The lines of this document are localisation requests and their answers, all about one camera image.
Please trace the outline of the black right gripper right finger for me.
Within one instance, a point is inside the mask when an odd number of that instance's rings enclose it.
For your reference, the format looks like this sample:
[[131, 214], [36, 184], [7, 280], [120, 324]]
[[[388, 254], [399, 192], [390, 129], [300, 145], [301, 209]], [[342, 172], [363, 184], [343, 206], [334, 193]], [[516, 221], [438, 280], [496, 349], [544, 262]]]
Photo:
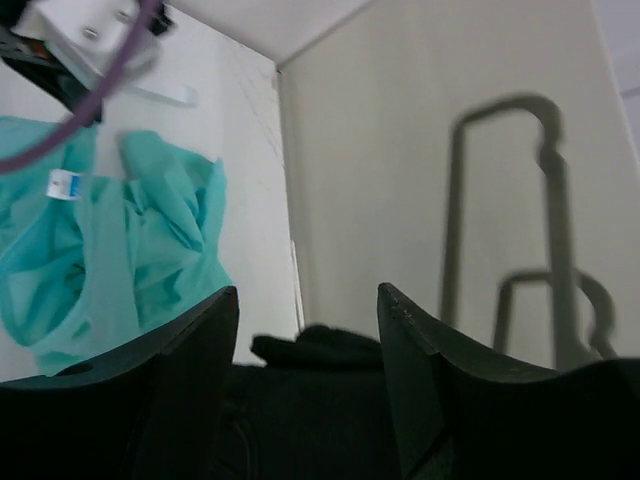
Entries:
[[495, 352], [394, 285], [377, 318], [405, 479], [635, 479], [639, 362], [568, 372]]

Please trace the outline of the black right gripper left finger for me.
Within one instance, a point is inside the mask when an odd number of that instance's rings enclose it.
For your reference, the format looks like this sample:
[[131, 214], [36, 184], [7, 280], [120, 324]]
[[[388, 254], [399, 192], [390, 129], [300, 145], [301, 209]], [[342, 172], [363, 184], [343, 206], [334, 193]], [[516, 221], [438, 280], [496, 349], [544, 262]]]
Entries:
[[237, 329], [224, 287], [55, 376], [2, 383], [2, 478], [210, 478]]

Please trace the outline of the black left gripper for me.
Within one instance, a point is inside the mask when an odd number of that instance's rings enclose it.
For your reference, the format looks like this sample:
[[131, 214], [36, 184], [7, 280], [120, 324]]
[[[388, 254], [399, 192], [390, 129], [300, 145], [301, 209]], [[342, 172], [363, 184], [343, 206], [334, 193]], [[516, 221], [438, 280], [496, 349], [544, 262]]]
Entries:
[[[1, 3], [1, 60], [29, 82], [51, 95], [68, 110], [74, 111], [85, 96], [99, 86], [82, 83], [53, 54], [41, 40], [22, 37], [10, 31], [30, 1], [3, 1]], [[157, 63], [161, 48], [160, 37], [173, 28], [165, 1], [139, 1], [140, 13], [111, 67], [121, 72], [109, 85], [139, 78]]]

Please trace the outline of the teal t shirt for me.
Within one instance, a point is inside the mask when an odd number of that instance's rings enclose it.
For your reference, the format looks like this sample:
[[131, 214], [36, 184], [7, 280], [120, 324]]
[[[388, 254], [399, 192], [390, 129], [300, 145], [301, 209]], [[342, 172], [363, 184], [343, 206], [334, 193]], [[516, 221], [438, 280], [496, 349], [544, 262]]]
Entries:
[[153, 131], [118, 137], [126, 179], [95, 170], [96, 128], [1, 178], [1, 327], [39, 375], [167, 324], [231, 284], [218, 255], [221, 161]]

